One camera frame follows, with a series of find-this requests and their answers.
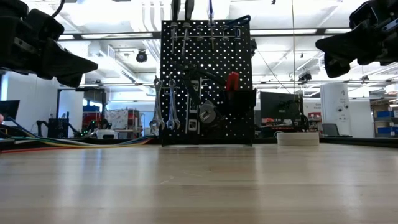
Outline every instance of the ceiling light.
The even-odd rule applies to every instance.
[[[126,39],[126,38],[149,38],[153,37],[152,33],[138,32],[130,34],[84,34],[81,36],[83,39]]]
[[[117,49],[118,52],[135,52],[137,49],[135,48],[123,48],[123,49]]]
[[[74,36],[73,35],[61,35],[59,40],[74,40]]]
[[[345,34],[351,31],[351,29],[327,29],[326,34]]]
[[[113,83],[113,84],[103,84],[103,86],[136,86],[134,83]]]
[[[294,34],[314,34],[316,29],[295,29]],[[251,35],[287,35],[293,34],[292,29],[286,30],[250,30]]]
[[[100,84],[82,84],[79,87],[96,87],[99,86]]]
[[[111,100],[110,103],[142,103],[142,102],[155,102],[155,100]]]

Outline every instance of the screwdriver handle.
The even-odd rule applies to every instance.
[[[181,0],[172,0],[172,19],[173,22],[178,21],[178,15],[180,14]]]
[[[185,1],[185,22],[189,22],[191,20],[194,6],[195,6],[195,0]]]
[[[214,12],[213,12],[213,1],[209,0],[209,5],[207,8],[207,14],[210,20],[213,20],[214,18]]]

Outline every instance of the combination wrench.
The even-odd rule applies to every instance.
[[[170,111],[169,111],[169,120],[167,121],[167,128],[173,130],[175,125],[177,125],[177,129],[180,129],[181,122],[178,120],[177,110],[175,106],[174,79],[170,79],[169,87],[170,87]]]
[[[156,130],[163,130],[165,123],[162,118],[162,109],[160,108],[160,92],[162,91],[162,80],[155,78],[154,80],[155,90],[156,90],[156,100],[155,100],[155,113],[154,118],[149,123],[150,131],[155,134]]]

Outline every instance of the desk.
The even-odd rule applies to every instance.
[[[398,151],[143,146],[0,155],[2,224],[398,223]]]

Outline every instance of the computer monitor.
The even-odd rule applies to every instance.
[[[18,107],[19,100],[0,101],[0,114],[5,121],[9,121],[8,118],[17,119]]]
[[[261,118],[262,122],[282,122],[284,120],[300,119],[300,107],[302,101],[299,100],[299,95],[286,93],[269,93],[261,92]]]

